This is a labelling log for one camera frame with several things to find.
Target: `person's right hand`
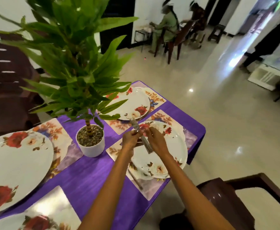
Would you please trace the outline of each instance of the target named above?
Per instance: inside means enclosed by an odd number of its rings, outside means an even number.
[[[160,131],[154,127],[146,129],[146,135],[148,137],[149,143],[152,146],[153,150],[159,157],[162,157],[165,154],[169,154],[167,143],[165,142],[165,137]]]

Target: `potted plant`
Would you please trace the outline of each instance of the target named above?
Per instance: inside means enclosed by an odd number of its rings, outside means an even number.
[[[131,55],[118,58],[116,48],[125,35],[114,39],[105,54],[99,53],[94,34],[129,24],[137,17],[101,18],[109,0],[27,0],[37,22],[20,23],[0,14],[0,18],[19,27],[4,34],[29,32],[32,39],[0,43],[16,46],[41,66],[49,77],[40,77],[43,83],[26,80],[31,86],[23,89],[47,96],[52,101],[33,111],[52,111],[51,116],[67,115],[69,121],[85,120],[86,125],[76,136],[82,152],[89,157],[101,154],[105,147],[103,120],[126,100],[109,105],[118,92],[125,92],[130,82],[119,82],[122,66]]]

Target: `plant stem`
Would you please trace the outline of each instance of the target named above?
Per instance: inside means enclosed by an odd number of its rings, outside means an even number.
[[[85,121],[86,121],[88,136],[93,136],[93,131],[92,131],[92,126],[90,124],[90,120],[85,119]]]

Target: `metal utensil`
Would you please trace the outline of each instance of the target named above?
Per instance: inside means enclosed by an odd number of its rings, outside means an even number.
[[[135,181],[135,183],[137,184],[137,186],[139,187],[140,190],[143,190],[142,185],[140,185],[140,183],[137,181],[137,179],[135,178],[135,176],[130,172],[129,169],[127,169],[128,173],[130,174],[130,176],[133,178],[133,180]]]
[[[133,127],[137,132],[139,132],[139,131],[140,131],[140,127],[139,127],[139,124],[137,123],[137,121],[136,121],[134,118],[131,118],[131,119],[130,119],[130,122],[131,122],[132,127]],[[150,143],[149,143],[148,140],[145,138],[145,136],[141,136],[141,140],[142,140],[142,142],[144,143],[144,146],[145,146],[145,148],[146,148],[146,150],[147,150],[147,152],[148,152],[149,154],[151,154],[152,152],[154,152],[153,149],[152,149],[152,147],[151,147],[151,145],[150,145]]]

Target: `long black braid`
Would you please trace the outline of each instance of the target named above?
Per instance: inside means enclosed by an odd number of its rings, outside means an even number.
[[[165,0],[165,2],[162,4],[162,6],[165,6],[170,0]],[[173,10],[173,6],[172,5],[169,5],[169,10],[172,12],[172,14],[174,15],[174,17],[176,18],[176,24],[177,24],[177,30],[179,30],[179,21],[178,21],[178,18],[177,18],[177,15],[176,13],[174,12]]]

